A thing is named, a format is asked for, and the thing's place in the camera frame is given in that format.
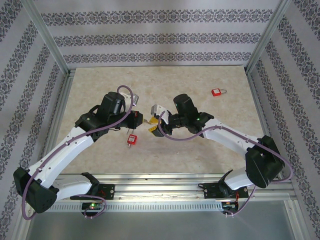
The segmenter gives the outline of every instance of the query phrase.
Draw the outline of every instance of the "damask pattern wall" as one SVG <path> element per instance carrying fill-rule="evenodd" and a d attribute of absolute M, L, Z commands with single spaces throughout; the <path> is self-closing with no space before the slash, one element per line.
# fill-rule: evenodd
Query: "damask pattern wall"
<path fill-rule="evenodd" d="M 243 65 L 279 0 L 38 0 L 71 69 Z"/>
<path fill-rule="evenodd" d="M 311 239 L 320 239 L 320 1 L 294 0 L 250 73 L 269 132 L 295 172 Z"/>
<path fill-rule="evenodd" d="M 64 76 L 18 0 L 0 0 L 0 240 L 11 239 L 21 197 L 13 172 L 43 153 Z"/>

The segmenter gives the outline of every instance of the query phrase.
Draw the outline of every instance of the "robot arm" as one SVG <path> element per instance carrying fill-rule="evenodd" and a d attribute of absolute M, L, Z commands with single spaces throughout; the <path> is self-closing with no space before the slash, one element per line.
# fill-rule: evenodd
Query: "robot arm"
<path fill-rule="evenodd" d="M 284 168 L 285 164 L 281 159 L 248 142 L 248 140 L 251 140 L 260 143 L 279 153 L 271 137 L 265 135 L 262 138 L 257 138 L 244 134 L 226 126 L 206 112 L 198 112 L 187 94 L 176 96 L 173 102 L 178 112 L 176 114 L 171 114 L 160 105 L 154 105 L 151 108 L 151 114 L 156 118 L 159 118 L 161 113 L 164 112 L 160 126 L 165 134 L 171 135 L 173 129 L 181 127 L 186 127 L 192 134 L 197 134 L 204 128 L 216 127 L 215 129 L 204 131 L 199 136 L 214 140 L 235 151 L 245 159 L 246 167 L 227 172 L 219 181 L 219 190 L 223 193 L 223 196 L 228 197 L 234 190 L 244 186 L 256 185 L 260 188 L 266 188 Z M 150 132 L 157 137 L 164 136 L 158 126 L 151 128 Z"/>
<path fill-rule="evenodd" d="M 135 94 L 133 97 L 133 105 L 135 106 L 139 97 Z M 19 167 L 14 172 L 13 177 L 16 190 L 20 196 L 23 196 L 27 182 L 36 171 L 39 171 L 34 180 L 32 180 L 26 196 L 26 201 L 36 213 L 45 212 L 55 201 L 60 199 L 75 195 L 95 196 L 97 194 L 99 181 L 87 172 L 65 179 L 57 180 L 56 178 L 76 156 L 91 146 L 101 136 L 107 134 L 109 129 L 92 133 L 90 131 L 109 126 L 124 117 L 126 114 L 126 103 L 128 104 L 130 101 L 131 96 L 124 93 L 109 92 L 104 96 L 101 105 L 96 105 L 75 122 L 75 127 L 71 129 L 68 135 L 52 151 L 28 169 Z M 138 111 L 132 110 L 114 128 L 117 130 L 122 127 L 136 129 L 142 123 L 143 115 Z M 69 140 L 81 134 L 83 135 L 82 137 L 68 143 Z M 43 168 L 40 168 L 42 163 L 62 145 L 66 146 L 58 151 Z"/>

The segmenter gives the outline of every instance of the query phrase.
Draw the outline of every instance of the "beige table surface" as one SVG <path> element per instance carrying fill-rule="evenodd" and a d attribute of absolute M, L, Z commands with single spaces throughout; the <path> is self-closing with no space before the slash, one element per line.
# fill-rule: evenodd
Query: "beige table surface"
<path fill-rule="evenodd" d="M 259 117 L 242 66 L 155 66 L 77 68 L 65 108 L 58 142 L 81 114 L 100 104 L 104 95 L 119 85 L 139 95 L 134 110 L 150 119 L 151 106 L 160 104 L 176 113 L 173 98 L 186 93 L 199 112 L 207 112 L 243 133 L 263 135 Z M 213 97 L 213 88 L 227 93 Z M 245 166 L 235 152 L 212 140 L 195 138 L 188 142 L 154 137 L 144 123 L 134 134 L 137 143 L 127 146 L 127 129 L 110 131 L 71 162 L 63 173 L 225 173 Z M 176 129 L 173 137 L 191 133 Z"/>

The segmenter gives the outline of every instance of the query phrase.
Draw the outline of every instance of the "yellow part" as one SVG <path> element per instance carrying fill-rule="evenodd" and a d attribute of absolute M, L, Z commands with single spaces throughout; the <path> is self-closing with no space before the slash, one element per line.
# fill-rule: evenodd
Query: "yellow part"
<path fill-rule="evenodd" d="M 154 130 L 157 129 L 157 127 L 158 127 L 158 126 L 153 126 L 153 127 L 149 128 L 148 131 L 149 131 L 150 133 L 152 133 Z"/>
<path fill-rule="evenodd" d="M 154 116 L 150 118 L 149 123 L 151 124 L 158 124 L 158 119 L 156 119 Z"/>

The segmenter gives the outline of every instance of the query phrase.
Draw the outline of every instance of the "marble tabletop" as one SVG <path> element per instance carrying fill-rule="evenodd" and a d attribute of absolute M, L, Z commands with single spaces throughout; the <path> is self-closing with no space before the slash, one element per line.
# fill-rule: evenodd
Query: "marble tabletop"
<path fill-rule="evenodd" d="M 134 110 L 151 118 L 160 104 L 173 114 L 173 98 L 188 94 L 199 112 L 207 112 L 243 133 L 261 137 L 263 131 L 243 66 L 146 66 L 77 68 L 57 141 L 60 142 L 81 114 L 100 104 L 104 95 L 119 85 L 139 95 Z M 227 93 L 213 97 L 213 88 Z M 138 127 L 136 145 L 128 148 L 127 129 L 110 131 L 78 155 L 63 173 L 225 173 L 245 166 L 244 159 L 212 140 L 196 137 L 187 142 L 153 136 L 144 123 Z M 176 129 L 173 137 L 191 136 Z"/>

